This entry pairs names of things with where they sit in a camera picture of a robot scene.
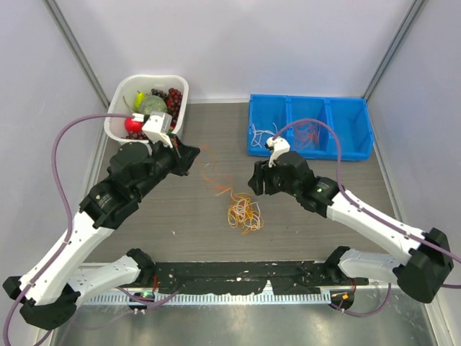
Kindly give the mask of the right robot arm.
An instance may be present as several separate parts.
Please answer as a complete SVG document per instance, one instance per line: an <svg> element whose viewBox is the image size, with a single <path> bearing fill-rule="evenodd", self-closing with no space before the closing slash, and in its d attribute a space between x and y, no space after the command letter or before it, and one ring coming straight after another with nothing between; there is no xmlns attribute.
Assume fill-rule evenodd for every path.
<svg viewBox="0 0 461 346"><path fill-rule="evenodd" d="M291 195L305 210L343 224L385 250L378 254L338 247L325 267L326 278L335 285L368 278L396 284L412 299L431 303L454 267L443 231L423 231L381 213L336 181L315 175L295 151L256 162L248 186L256 195Z"/></svg>

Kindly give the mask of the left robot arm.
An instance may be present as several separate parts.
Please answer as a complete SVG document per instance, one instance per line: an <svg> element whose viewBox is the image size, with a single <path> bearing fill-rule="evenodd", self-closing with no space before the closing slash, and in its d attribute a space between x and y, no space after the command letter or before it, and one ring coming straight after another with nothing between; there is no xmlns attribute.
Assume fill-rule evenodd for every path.
<svg viewBox="0 0 461 346"><path fill-rule="evenodd" d="M118 261L86 275L76 271L89 254L139 209L142 199L169 174L186 176L200 154L177 137L162 142L129 142L114 154L108 175L90 189L79 211L42 261L27 274L11 276L3 288L16 299L26 323L47 331L66 323L83 302L122 285L148 286L156 266L131 249Z"/></svg>

